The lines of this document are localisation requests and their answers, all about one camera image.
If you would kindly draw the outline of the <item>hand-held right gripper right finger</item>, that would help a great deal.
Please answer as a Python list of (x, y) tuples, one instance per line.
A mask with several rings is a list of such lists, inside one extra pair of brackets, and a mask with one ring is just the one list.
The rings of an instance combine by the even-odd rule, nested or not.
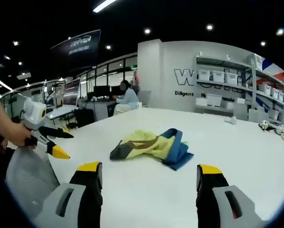
[(196, 208), (199, 228), (264, 228), (268, 223), (257, 215), (254, 202), (210, 165), (197, 165)]

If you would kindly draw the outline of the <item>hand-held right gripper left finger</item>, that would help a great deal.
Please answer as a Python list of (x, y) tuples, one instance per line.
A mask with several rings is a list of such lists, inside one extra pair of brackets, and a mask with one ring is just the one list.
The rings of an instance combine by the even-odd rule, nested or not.
[(77, 168), (69, 183), (60, 184), (34, 219), (38, 228), (99, 228), (102, 198), (102, 163)]

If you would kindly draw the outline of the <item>person's left hand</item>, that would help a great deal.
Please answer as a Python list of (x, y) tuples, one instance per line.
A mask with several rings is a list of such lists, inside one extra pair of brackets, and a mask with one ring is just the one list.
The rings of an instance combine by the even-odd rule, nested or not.
[(5, 138), (16, 146), (24, 146), (25, 140), (31, 139), (31, 133), (22, 123), (12, 123)]

